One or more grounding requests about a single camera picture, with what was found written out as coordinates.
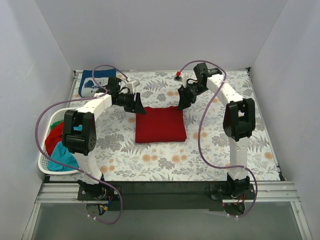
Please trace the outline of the dark red t-shirt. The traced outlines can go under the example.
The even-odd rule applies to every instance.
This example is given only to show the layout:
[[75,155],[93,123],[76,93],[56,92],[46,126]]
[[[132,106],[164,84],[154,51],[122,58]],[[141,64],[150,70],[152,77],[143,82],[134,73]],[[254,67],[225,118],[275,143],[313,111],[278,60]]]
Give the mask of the dark red t-shirt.
[[185,142],[187,139],[183,111],[177,106],[145,108],[146,115],[136,115],[137,144]]

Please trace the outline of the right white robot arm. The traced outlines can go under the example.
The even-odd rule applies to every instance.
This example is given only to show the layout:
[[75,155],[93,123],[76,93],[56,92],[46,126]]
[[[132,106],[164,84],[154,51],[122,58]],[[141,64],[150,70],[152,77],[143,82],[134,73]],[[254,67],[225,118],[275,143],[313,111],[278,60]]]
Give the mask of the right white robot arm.
[[197,100],[197,96],[211,91],[224,106],[222,127],[229,142],[229,165],[226,187],[221,193],[232,199],[243,196],[250,188],[250,179],[254,177],[247,167],[248,146],[256,128],[256,105],[252,98],[244,98],[227,83],[227,73],[218,65],[209,69],[209,62],[194,61],[195,79],[190,80],[182,70],[176,72],[175,81],[181,82],[178,89],[178,109],[185,110]]

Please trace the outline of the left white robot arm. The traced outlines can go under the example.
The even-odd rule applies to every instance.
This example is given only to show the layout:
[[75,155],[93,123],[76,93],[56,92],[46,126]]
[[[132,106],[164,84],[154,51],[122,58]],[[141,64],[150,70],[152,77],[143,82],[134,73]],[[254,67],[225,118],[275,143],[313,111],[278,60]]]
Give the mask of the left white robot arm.
[[103,199],[107,194],[106,187],[99,181],[102,179],[94,149],[97,143],[96,120],[109,107],[123,107],[125,112],[146,114],[141,102],[141,94],[135,91],[140,85],[133,80],[121,87],[121,79],[109,77],[107,84],[96,91],[95,99],[82,107],[69,109],[64,113],[62,145],[75,157],[79,169],[89,180],[79,180],[78,184],[95,200]]

